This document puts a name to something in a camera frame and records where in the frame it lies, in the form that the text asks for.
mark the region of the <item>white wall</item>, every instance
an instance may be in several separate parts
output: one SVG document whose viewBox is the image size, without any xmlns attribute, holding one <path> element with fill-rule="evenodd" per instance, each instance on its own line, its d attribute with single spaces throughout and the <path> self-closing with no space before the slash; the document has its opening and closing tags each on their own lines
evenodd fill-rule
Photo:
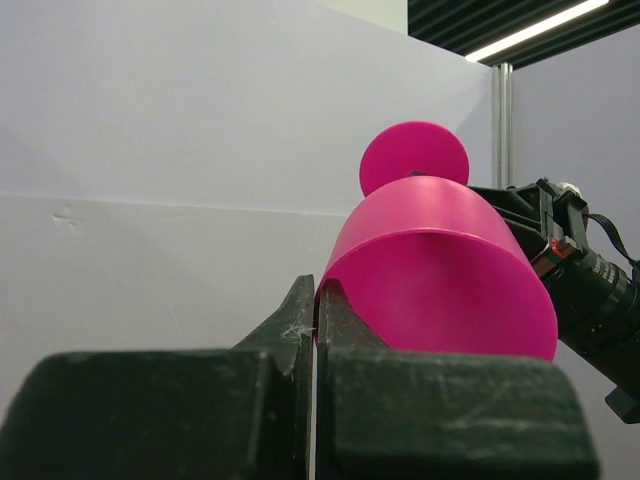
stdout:
<svg viewBox="0 0 640 480">
<path fill-rule="evenodd" d="M 313 2 L 0 2 L 0 65 L 0 415 L 53 352 L 244 337 L 389 125 L 491 181 L 491 70 Z"/>
<path fill-rule="evenodd" d="M 514 73 L 516 182 L 549 176 L 576 184 L 592 212 L 616 223 L 635 256 L 640 256 L 639 45 L 640 27 L 635 27 Z M 590 227 L 589 238 L 596 251 L 627 265 L 597 225 Z M 624 425 L 609 411 L 604 397 L 611 382 L 566 347 L 557 362 L 580 394 L 603 478 L 637 479 L 640 425 Z"/>
<path fill-rule="evenodd" d="M 347 214 L 365 147 L 409 119 L 489 184 L 490 69 L 314 2 L 0 9 L 0 192 Z"/>
<path fill-rule="evenodd" d="M 398 33 L 409 31 L 407 0 L 316 0 L 354 17 Z"/>
</svg>

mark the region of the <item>ceiling light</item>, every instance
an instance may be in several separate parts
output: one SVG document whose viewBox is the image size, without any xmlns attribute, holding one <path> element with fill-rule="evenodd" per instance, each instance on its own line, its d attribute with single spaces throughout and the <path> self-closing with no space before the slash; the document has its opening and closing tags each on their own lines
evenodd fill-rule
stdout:
<svg viewBox="0 0 640 480">
<path fill-rule="evenodd" d="M 546 32 L 547 30 L 557 27 L 558 25 L 562 25 L 569 20 L 573 20 L 574 18 L 579 17 L 580 15 L 584 15 L 585 13 L 606 5 L 607 3 L 609 3 L 609 0 L 587 0 L 586 2 L 582 2 L 581 4 L 576 5 L 575 7 L 571 7 L 564 12 L 560 12 L 553 17 L 547 18 L 546 20 L 536 23 L 535 25 L 531 25 L 524 30 L 520 30 L 513 35 L 509 35 L 502 40 L 498 40 L 491 45 L 487 45 L 480 50 L 470 53 L 465 58 L 470 62 L 477 62 L 479 60 L 482 60 L 483 58 L 490 57 L 495 53 L 501 52 L 502 50 L 512 47 L 520 42 L 524 42 L 531 37 Z"/>
</svg>

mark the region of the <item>black ceiling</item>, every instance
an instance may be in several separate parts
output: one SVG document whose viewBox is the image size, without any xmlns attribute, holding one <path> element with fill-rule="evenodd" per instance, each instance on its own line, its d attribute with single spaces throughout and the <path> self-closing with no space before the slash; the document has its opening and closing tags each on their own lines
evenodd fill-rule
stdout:
<svg viewBox="0 0 640 480">
<path fill-rule="evenodd" d="M 581 0 L 409 0 L 409 35 L 468 55 Z M 530 65 L 640 23 L 640 0 L 610 0 L 582 17 L 481 60 Z"/>
</svg>

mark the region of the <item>pink plastic cup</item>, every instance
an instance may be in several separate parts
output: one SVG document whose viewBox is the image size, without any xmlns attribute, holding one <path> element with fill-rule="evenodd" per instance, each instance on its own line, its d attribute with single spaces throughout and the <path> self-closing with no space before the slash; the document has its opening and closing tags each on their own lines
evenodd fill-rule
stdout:
<svg viewBox="0 0 640 480">
<path fill-rule="evenodd" d="M 469 157 L 458 137 L 441 125 L 398 123 L 380 132 L 365 150 L 360 162 L 362 193 L 366 197 L 412 172 L 466 185 Z"/>
<path fill-rule="evenodd" d="M 320 286 L 328 279 L 393 349 L 555 354 L 546 289 L 500 215 L 455 181 L 408 177 L 371 192 L 343 226 Z"/>
</svg>

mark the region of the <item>black cable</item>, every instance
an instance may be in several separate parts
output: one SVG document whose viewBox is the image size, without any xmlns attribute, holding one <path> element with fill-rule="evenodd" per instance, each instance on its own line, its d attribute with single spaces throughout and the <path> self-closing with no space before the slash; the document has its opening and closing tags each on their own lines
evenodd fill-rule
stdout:
<svg viewBox="0 0 640 480">
<path fill-rule="evenodd" d="M 597 213 L 587 213 L 584 214 L 584 216 L 593 220 L 602 227 L 602 229 L 609 237 L 609 240 L 611 241 L 611 244 L 614 246 L 614 248 L 620 253 L 620 255 L 622 255 L 629 261 L 629 264 L 633 269 L 634 283 L 640 283 L 640 260 L 635 260 L 631 257 L 631 255 L 629 255 L 629 252 L 627 252 L 627 249 L 622 242 L 620 232 L 618 232 L 618 229 L 613 224 L 613 222 L 604 215 L 600 215 Z"/>
</svg>

